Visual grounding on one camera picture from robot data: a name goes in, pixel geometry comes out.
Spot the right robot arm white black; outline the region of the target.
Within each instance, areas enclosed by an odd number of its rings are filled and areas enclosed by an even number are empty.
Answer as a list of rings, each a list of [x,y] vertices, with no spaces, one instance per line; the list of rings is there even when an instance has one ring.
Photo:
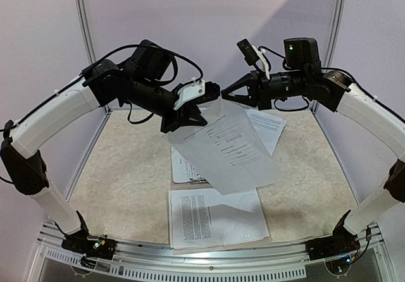
[[[264,47],[256,47],[247,39],[237,43],[253,71],[223,89],[223,99],[267,110],[277,101],[301,96],[317,101],[362,126],[385,144],[396,156],[385,183],[371,193],[338,222],[327,241],[332,254],[341,254],[351,245],[352,237],[385,211],[404,202],[404,119],[372,97],[354,77],[340,68],[323,67],[314,38],[285,39],[283,72],[271,73]]]

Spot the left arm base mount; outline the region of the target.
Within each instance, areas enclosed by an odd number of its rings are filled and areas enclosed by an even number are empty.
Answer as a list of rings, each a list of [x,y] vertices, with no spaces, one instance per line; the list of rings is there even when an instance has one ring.
[[[61,247],[65,250],[83,254],[87,258],[95,257],[112,260],[116,252],[117,241],[106,235],[90,235],[87,230],[80,230],[72,235],[65,235]]]

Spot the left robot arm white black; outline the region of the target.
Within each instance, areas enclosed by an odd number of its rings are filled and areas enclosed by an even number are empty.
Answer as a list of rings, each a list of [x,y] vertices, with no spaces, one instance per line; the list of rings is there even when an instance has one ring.
[[[94,248],[94,239],[81,215],[48,180],[41,147],[83,115],[112,101],[160,116],[163,133],[206,124],[197,106],[207,92],[203,77],[169,91],[163,75],[168,68],[177,71],[182,56],[150,40],[133,44],[131,49],[132,55],[121,63],[103,56],[22,119],[8,121],[2,130],[1,160],[9,183],[34,199],[81,253]]]

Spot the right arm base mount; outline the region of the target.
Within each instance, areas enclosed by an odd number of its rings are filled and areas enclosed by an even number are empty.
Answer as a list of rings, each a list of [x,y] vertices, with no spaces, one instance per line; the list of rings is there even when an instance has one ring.
[[[331,236],[315,238],[305,243],[305,249],[311,261],[325,259],[339,254],[356,251],[348,263],[359,259],[368,249],[371,240],[371,228],[366,228],[366,247],[361,251],[360,242],[356,235],[352,235],[343,226],[338,226],[332,231]]]

